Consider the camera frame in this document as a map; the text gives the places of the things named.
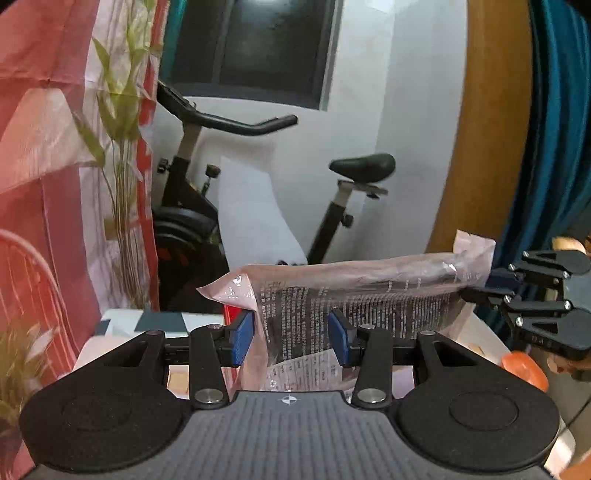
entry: red object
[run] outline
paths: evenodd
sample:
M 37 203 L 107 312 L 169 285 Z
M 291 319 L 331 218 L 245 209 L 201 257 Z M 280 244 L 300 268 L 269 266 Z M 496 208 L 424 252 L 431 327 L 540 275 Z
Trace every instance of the red object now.
M 526 353 L 511 352 L 503 356 L 501 361 L 503 368 L 508 372 L 525 380 L 543 392 L 548 391 L 548 387 L 550 386 L 548 378 L 538 364 Z
M 230 325 L 232 320 L 235 319 L 242 309 L 240 307 L 232 307 L 231 305 L 223 306 L 223 322 L 224 325 Z

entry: wall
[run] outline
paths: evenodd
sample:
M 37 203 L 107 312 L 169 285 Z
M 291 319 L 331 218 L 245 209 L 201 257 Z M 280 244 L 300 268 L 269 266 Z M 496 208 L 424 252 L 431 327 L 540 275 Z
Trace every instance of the wall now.
M 205 130 L 193 157 L 199 159 L 201 167 L 194 162 L 190 177 L 200 184 L 199 173 L 204 165 L 219 164 L 222 155 L 269 172 L 285 220 L 307 251 L 324 210 L 336 192 L 337 175 L 327 168 L 330 161 L 375 152 L 390 63 L 392 3 L 392 0 L 345 0 L 327 111 L 250 100 L 191 99 L 204 112 L 239 121 L 256 123 L 294 113 L 300 118 L 300 124 L 261 138 L 241 138 Z M 153 150 L 157 163 L 159 157 L 173 157 L 182 128 L 181 123 L 160 106 L 154 125 Z M 393 145 L 381 148 L 388 151 Z M 155 205 L 160 201 L 162 183 L 163 178 L 155 175 L 152 198 Z M 214 201 L 216 193 L 213 188 L 211 198 Z M 363 200 L 360 194 L 353 196 L 349 206 L 349 213 L 357 217 L 358 224 Z M 328 261 L 351 257 L 355 228 L 338 232 Z
M 397 0 L 376 150 L 397 160 L 390 191 L 367 200 L 353 257 L 425 251 L 453 154 L 466 63 L 467 0 Z

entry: stationary bike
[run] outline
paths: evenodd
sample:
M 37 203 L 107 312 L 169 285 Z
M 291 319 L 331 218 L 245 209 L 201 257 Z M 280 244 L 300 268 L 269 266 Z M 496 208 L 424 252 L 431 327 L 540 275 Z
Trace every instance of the stationary bike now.
M 210 313 L 219 306 L 200 297 L 195 288 L 206 285 L 228 272 L 217 220 L 217 208 L 206 198 L 210 182 L 220 169 L 208 165 L 207 181 L 197 190 L 186 178 L 193 150 L 202 128 L 236 135 L 260 136 L 297 125 L 298 118 L 288 115 L 256 125 L 201 113 L 172 87 L 158 84 L 158 101 L 183 122 L 183 139 L 172 163 L 161 160 L 158 173 L 168 172 L 162 205 L 152 211 L 158 251 L 160 306 L 164 310 Z M 339 227 L 350 228 L 353 216 L 346 213 L 352 192 L 364 192 L 378 199 L 388 191 L 374 183 L 394 173 L 396 162 L 386 153 L 335 160 L 329 169 L 349 180 L 338 181 L 338 191 L 328 206 L 307 255 L 309 264 L 320 264 Z

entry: plastic bag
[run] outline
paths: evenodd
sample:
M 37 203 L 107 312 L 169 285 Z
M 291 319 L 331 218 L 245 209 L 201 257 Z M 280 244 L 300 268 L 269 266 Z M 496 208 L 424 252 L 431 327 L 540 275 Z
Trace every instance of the plastic bag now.
M 255 337 L 235 388 L 267 390 L 269 366 L 330 349 L 326 315 L 335 307 L 353 325 L 372 323 L 397 338 L 414 338 L 424 329 L 449 333 L 466 317 L 460 316 L 465 303 L 458 291 L 485 283 L 494 249 L 493 240 L 458 231 L 453 253 L 296 267 L 247 265 L 198 290 L 257 312 Z M 317 363 L 304 374 L 323 371 Z

